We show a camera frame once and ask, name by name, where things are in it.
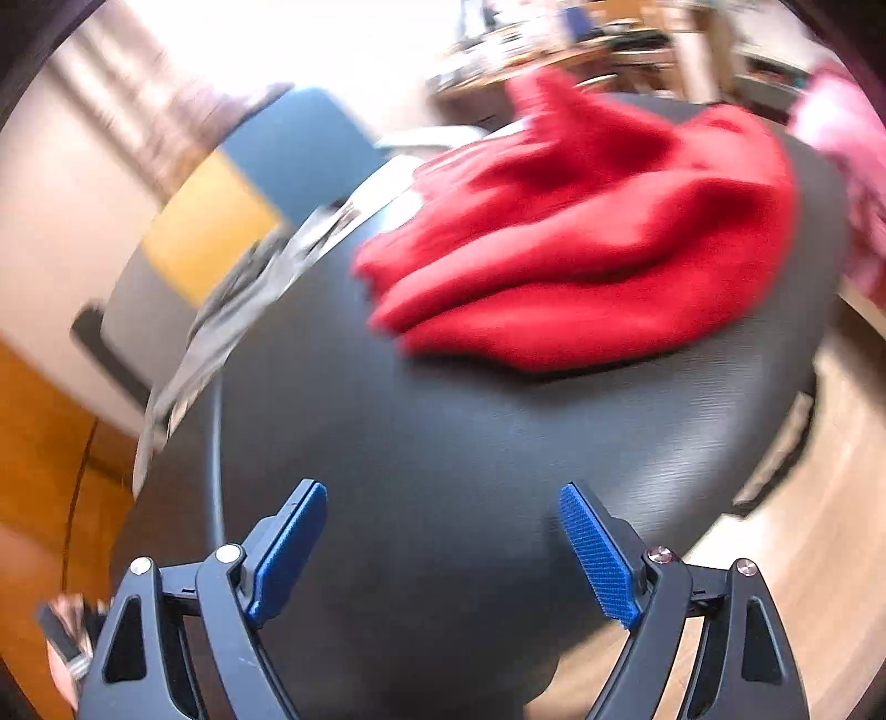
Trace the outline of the red knit sweater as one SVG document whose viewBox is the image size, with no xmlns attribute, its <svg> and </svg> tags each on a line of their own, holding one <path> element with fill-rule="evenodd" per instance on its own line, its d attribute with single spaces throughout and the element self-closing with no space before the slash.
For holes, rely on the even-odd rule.
<svg viewBox="0 0 886 720">
<path fill-rule="evenodd" d="M 685 347 L 764 299 L 797 189 L 763 121 L 717 105 L 674 123 L 557 69 L 508 95 L 518 131 L 424 163 L 413 218 L 357 250 L 377 332 L 562 372 Z"/>
</svg>

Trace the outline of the grey clothes on sofa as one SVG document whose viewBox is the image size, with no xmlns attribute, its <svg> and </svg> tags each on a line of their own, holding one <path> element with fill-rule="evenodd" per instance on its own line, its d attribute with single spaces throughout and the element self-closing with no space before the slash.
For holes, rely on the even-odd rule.
<svg viewBox="0 0 886 720">
<path fill-rule="evenodd" d="M 219 280 L 190 324 L 179 366 L 168 381 L 150 390 L 133 460 L 133 495 L 146 483 L 153 450 L 173 434 L 246 330 L 322 256 L 407 191 L 419 165 L 417 156 L 395 156 L 338 208 L 322 205 L 299 228 L 275 228 Z"/>
</svg>

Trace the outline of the grey yellow blue sofa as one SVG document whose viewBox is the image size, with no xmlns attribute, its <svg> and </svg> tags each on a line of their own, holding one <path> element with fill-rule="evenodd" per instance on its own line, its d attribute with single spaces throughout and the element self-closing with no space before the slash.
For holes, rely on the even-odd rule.
<svg viewBox="0 0 886 720">
<path fill-rule="evenodd" d="M 290 90 L 253 112 L 189 174 L 143 235 L 110 297 L 70 332 L 137 408 L 166 383 L 198 308 L 270 231 L 297 228 L 346 199 L 384 154 L 320 89 Z"/>
</svg>

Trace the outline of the pink fringed blanket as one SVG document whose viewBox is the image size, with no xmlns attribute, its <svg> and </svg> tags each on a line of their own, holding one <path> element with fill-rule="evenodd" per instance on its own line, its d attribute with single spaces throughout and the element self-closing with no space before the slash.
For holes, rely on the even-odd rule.
<svg viewBox="0 0 886 720">
<path fill-rule="evenodd" d="M 847 70 L 823 63 L 791 107 L 791 135 L 837 165 L 848 198 L 852 250 L 844 275 L 884 309 L 884 124 Z"/>
</svg>

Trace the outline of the wooden desk with clutter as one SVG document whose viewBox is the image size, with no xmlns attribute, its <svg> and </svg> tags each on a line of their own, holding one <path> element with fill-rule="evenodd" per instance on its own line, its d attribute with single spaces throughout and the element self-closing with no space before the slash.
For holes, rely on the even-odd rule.
<svg viewBox="0 0 886 720">
<path fill-rule="evenodd" d="M 497 27 L 461 39 L 426 81 L 452 125 L 493 131 L 513 119 L 506 84 L 540 68 L 583 89 L 717 102 L 734 91 L 724 2 L 485 2 Z"/>
</svg>

